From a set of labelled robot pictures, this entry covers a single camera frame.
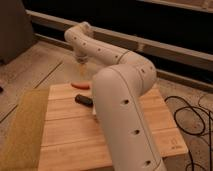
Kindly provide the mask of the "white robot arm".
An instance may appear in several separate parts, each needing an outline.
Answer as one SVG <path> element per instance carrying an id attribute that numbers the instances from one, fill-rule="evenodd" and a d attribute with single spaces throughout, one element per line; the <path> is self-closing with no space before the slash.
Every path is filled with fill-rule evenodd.
<path id="1" fill-rule="evenodd" d="M 156 82 L 145 57 L 93 38 L 89 23 L 64 33 L 80 63 L 94 57 L 105 64 L 92 79 L 92 98 L 115 171 L 167 171 L 145 120 L 139 98 Z"/>

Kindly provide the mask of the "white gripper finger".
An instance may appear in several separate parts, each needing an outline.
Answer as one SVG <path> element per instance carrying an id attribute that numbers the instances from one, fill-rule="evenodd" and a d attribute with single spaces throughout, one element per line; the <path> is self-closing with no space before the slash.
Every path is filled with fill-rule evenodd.
<path id="1" fill-rule="evenodd" d="M 87 71 L 87 66 L 86 64 L 80 64 L 80 73 L 85 74 Z"/>

